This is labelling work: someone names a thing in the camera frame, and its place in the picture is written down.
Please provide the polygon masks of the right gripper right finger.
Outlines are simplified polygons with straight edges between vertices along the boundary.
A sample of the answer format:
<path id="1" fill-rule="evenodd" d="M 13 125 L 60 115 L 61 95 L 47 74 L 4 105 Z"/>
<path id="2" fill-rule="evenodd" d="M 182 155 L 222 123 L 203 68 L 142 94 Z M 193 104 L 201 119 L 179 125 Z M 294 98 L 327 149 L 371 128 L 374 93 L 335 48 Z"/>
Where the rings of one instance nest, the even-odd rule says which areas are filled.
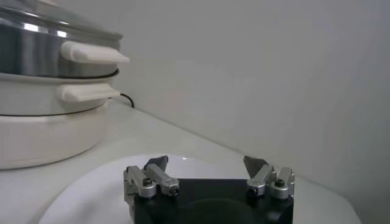
<path id="1" fill-rule="evenodd" d="M 289 167 L 282 167 L 279 172 L 265 160 L 245 156 L 244 165 L 250 178 L 246 181 L 248 193 L 255 197 L 269 194 L 277 200 L 294 197 L 295 174 Z"/>

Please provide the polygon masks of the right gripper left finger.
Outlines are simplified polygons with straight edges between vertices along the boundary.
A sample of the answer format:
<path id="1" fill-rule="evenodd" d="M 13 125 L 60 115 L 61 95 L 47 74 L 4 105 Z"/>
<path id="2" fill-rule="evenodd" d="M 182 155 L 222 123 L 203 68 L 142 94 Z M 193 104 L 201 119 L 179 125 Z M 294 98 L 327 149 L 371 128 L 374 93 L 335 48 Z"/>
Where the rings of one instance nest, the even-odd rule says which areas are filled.
<path id="1" fill-rule="evenodd" d="M 136 196 L 153 198 L 157 194 L 158 187 L 163 195 L 178 197 L 179 180 L 165 172 L 168 161 L 169 158 L 165 155 L 151 158 L 142 169 L 138 166 L 128 166 L 123 171 L 125 202 L 132 203 Z"/>

